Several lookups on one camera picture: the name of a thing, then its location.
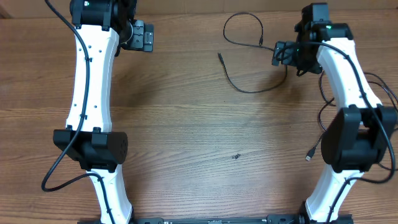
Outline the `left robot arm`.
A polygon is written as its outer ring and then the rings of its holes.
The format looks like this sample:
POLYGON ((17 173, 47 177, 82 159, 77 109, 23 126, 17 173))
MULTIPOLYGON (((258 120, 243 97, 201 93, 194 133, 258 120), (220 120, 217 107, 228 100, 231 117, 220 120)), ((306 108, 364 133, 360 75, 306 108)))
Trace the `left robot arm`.
POLYGON ((61 18, 75 36, 75 82, 65 128, 53 132, 53 143, 62 153, 41 188, 53 192, 90 178, 101 209, 98 223, 134 223, 123 178, 127 134, 113 131, 110 98, 113 63, 120 51, 153 51, 154 26, 134 18, 136 5, 134 0, 72 0, 71 21, 61 18), (65 156, 77 161, 84 174, 47 187, 65 156))

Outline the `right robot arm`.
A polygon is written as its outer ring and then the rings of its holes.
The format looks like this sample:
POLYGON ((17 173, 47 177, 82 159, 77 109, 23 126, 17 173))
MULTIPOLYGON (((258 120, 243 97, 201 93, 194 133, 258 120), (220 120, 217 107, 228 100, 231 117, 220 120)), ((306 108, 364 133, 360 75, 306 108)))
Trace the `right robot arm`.
POLYGON ((338 112, 322 135, 325 166, 315 190, 298 214, 269 215, 267 221, 351 223, 351 216, 339 216, 340 206, 353 184, 393 151, 390 138, 397 113, 372 91, 349 26, 330 20, 327 4, 304 7, 295 31, 295 41, 276 43, 272 64, 295 67, 298 75, 325 72, 338 112))

